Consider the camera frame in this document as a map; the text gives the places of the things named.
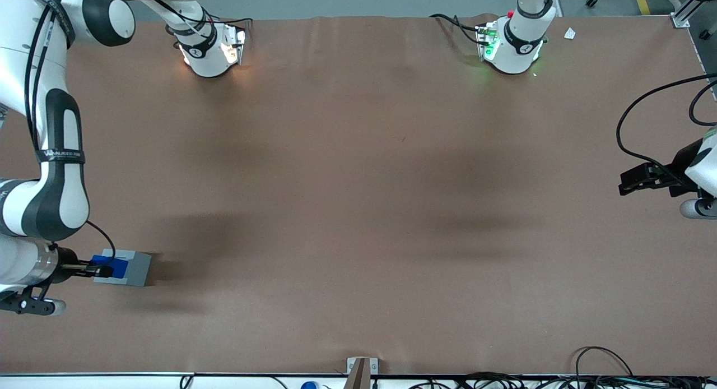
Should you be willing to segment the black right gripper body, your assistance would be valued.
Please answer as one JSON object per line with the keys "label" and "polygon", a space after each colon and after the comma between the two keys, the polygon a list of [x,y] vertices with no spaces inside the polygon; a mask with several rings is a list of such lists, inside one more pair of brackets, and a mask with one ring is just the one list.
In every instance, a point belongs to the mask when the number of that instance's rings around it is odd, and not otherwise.
{"label": "black right gripper body", "polygon": [[68,248],[56,248],[57,265],[54,269],[54,283],[60,284],[75,275],[77,266],[81,266],[74,251]]}

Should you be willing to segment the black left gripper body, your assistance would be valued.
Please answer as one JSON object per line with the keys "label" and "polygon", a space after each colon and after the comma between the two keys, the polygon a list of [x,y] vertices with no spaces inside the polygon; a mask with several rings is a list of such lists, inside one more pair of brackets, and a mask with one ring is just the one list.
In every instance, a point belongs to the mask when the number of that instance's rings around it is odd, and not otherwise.
{"label": "black left gripper body", "polygon": [[685,171],[697,156],[697,152],[701,148],[702,140],[696,140],[679,149],[674,155],[672,162],[665,167],[670,174],[666,173],[661,176],[663,187],[668,188],[670,196],[673,198],[688,193],[696,193],[699,188],[695,182],[686,176]]}

